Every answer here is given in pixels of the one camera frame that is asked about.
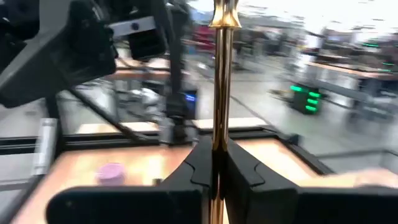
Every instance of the electronic device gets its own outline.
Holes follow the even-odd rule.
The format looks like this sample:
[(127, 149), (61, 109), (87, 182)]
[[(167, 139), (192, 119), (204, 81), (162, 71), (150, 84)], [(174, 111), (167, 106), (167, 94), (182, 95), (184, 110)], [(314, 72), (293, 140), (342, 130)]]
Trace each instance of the electronic device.
[[(24, 43), (26, 46), (10, 47), (15, 39), (24, 40), (15, 38), (19, 36), (16, 32), (1, 42), (2, 49), (12, 48), (4, 61), (2, 58), (8, 65), (3, 65), (0, 74), (0, 104), (7, 108), (114, 73), (117, 51), (113, 39), (119, 35), (128, 36), (133, 57), (138, 59), (165, 52), (165, 31), (168, 40), (174, 39), (163, 1), (139, 1), (137, 12), (128, 17), (113, 16), (127, 20), (110, 25), (107, 19), (111, 16), (92, 0), (8, 2), (9, 17), (14, 21), (10, 27), (38, 22), (40, 29)], [(30, 13), (20, 16), (18, 10), (27, 2)]]
[(0, 103), (20, 106), (112, 74), (115, 51), (91, 1), (40, 0), (39, 33), (0, 75)]
[(186, 119), (195, 120), (197, 119), (198, 87), (189, 83), (184, 83), (183, 93), (187, 106)]
[(4, 0), (3, 10), (0, 20), (8, 24), (0, 22), (0, 29), (7, 26), (9, 32), (22, 40), (33, 38), (39, 31), (39, 0)]
[(303, 114), (317, 114), (321, 107), (321, 93), (319, 88), (311, 84), (295, 83), (290, 86), (293, 97), (290, 107)]

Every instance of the green led indicator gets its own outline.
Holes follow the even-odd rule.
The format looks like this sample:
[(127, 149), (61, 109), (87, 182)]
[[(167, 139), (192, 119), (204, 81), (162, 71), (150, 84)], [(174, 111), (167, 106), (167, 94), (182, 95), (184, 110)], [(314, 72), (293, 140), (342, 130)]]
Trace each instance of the green led indicator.
[(312, 106), (305, 106), (305, 109), (307, 109), (309, 111), (316, 111), (317, 110), (315, 107), (312, 107)]
[(367, 46), (367, 47), (378, 47), (378, 45), (377, 44), (363, 44), (364, 46)]
[(293, 91), (303, 91), (303, 89), (298, 86), (290, 86), (290, 89)]
[(312, 103), (313, 105), (317, 105), (318, 104), (317, 100), (307, 99), (307, 102)]
[(312, 96), (312, 97), (317, 97), (317, 98), (321, 96), (321, 94), (314, 93), (314, 92), (310, 92), (309, 95)]

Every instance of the gray floor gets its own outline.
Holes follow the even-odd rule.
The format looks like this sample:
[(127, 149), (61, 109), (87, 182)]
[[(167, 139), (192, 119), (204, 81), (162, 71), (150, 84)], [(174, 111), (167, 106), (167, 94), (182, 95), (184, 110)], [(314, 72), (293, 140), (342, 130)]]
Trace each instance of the gray floor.
[[(190, 59), (189, 69), (192, 74), (187, 80), (199, 87), (198, 117), (212, 118), (213, 84), (197, 72), (198, 58)], [(287, 87), (280, 76), (283, 71), (282, 58), (262, 58), (260, 62), (245, 64), (252, 71), (234, 73), (231, 86), (231, 117), (253, 117), (254, 111), (285, 133), (298, 133), (303, 136), (302, 146), (314, 155), (338, 152), (360, 151), (387, 148), (398, 150), (398, 125), (381, 126), (376, 122), (368, 124), (366, 131), (356, 132), (347, 128), (347, 110), (335, 105), (323, 105), (320, 116), (304, 116), (286, 106), (286, 103), (269, 93), (270, 89)], [(335, 82), (351, 85), (345, 77)], [(105, 86), (84, 90), (97, 104), (113, 113), (110, 90)], [(332, 95), (340, 103), (348, 103), (347, 99)], [(63, 115), (66, 117), (67, 133), (74, 133), (83, 123), (103, 123), (104, 121), (92, 111), (86, 109), (72, 96), (62, 93)], [(14, 109), (0, 108), (0, 138), (35, 136), (39, 119), (44, 117), (43, 102), (33, 102)], [(353, 169), (376, 166), (378, 158), (355, 158), (348, 161), (325, 161), (332, 169), (344, 172)], [(30, 175), (32, 155), (1, 156), (0, 180), (24, 179)], [(16, 195), (16, 191), (0, 192), (0, 211)]]

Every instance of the wooden tabletop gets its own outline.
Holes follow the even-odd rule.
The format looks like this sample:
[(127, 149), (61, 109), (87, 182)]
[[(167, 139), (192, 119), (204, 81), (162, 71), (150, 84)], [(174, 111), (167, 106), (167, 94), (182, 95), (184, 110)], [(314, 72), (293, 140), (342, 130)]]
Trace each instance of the wooden tabletop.
[(382, 80), (397, 80), (398, 79), (398, 77), (396, 75), (392, 75), (390, 73), (360, 72), (360, 71), (354, 70), (353, 65), (347, 65), (347, 64), (335, 64), (335, 66), (333, 66), (333, 65), (324, 65), (322, 63), (308, 62), (307, 65), (315, 66), (318, 68), (334, 70), (337, 72), (349, 73), (349, 74), (357, 75), (357, 76), (360, 76), (363, 78), (378, 78), (378, 79), (382, 79)]
[[(320, 177), (275, 139), (242, 140), (237, 143), (280, 175), (302, 186), (355, 187), (364, 183), (380, 184), (387, 181), (384, 185), (396, 185), (398, 182), (398, 177), (387, 170)], [(56, 193), (70, 187), (98, 185), (95, 173), (109, 162), (125, 166), (124, 185), (149, 186), (154, 184), (154, 179), (168, 177), (191, 150), (190, 146), (147, 146), (66, 152), (57, 159), (12, 223), (45, 224), (47, 202)]]
[[(199, 129), (212, 129), (213, 119), (198, 119), (193, 120), (192, 123)], [(259, 118), (230, 118), (228, 120), (229, 129), (234, 128), (250, 128), (256, 126), (265, 126), (267, 123)], [(159, 127), (151, 122), (131, 122), (122, 123), (122, 125), (130, 128), (133, 131), (159, 131)], [(96, 133), (117, 133), (119, 132), (113, 125), (108, 123), (103, 124), (82, 124), (77, 134), (96, 134)]]
[[(112, 75), (108, 75), (107, 78), (110, 79), (121, 79), (121, 78), (140, 78), (143, 75), (153, 75), (155, 77), (157, 77), (157, 79), (166, 79), (169, 77), (170, 72), (169, 71), (158, 71), (158, 70), (151, 70), (150, 73), (148, 72), (144, 72), (144, 71), (140, 71), (138, 70), (140, 67), (142, 67), (141, 63), (133, 60), (131, 58), (124, 58), (123, 59), (124, 62), (127, 63), (127, 65), (125, 63), (123, 63), (120, 60), (116, 60), (116, 66), (118, 68), (129, 68), (129, 67), (136, 67), (137, 70), (117, 70), (115, 74)], [(169, 60), (164, 59), (164, 58), (153, 58), (149, 61), (149, 63), (146, 64), (146, 67), (149, 68), (169, 68)], [(187, 71), (182, 71), (184, 74), (189, 75), (189, 73)]]

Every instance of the gold metal rod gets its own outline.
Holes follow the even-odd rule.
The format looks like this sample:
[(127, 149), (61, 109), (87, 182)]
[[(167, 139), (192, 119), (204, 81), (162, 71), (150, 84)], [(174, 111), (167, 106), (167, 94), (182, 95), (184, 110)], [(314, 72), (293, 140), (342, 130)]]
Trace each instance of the gold metal rod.
[(215, 10), (210, 24), (210, 27), (216, 28), (211, 224), (223, 223), (233, 31), (241, 27), (237, 5), (238, 0), (214, 0)]

